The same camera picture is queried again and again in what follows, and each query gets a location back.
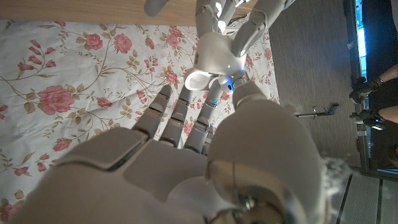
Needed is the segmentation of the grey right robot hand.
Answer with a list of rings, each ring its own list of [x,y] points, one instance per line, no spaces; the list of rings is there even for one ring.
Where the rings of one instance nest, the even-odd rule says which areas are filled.
[[[325,165],[298,118],[245,72],[235,111],[215,133],[198,119],[178,147],[188,93],[159,139],[171,89],[131,128],[75,146],[41,179],[11,223],[326,223]]]

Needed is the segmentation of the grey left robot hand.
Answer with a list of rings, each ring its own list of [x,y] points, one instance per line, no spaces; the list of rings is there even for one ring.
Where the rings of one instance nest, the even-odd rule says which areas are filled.
[[[294,0],[258,0],[249,13],[249,19],[239,28],[232,44],[232,54],[242,57],[250,47],[270,28],[280,13]],[[231,20],[240,0],[197,0],[195,24],[199,37],[209,32],[222,33]]]

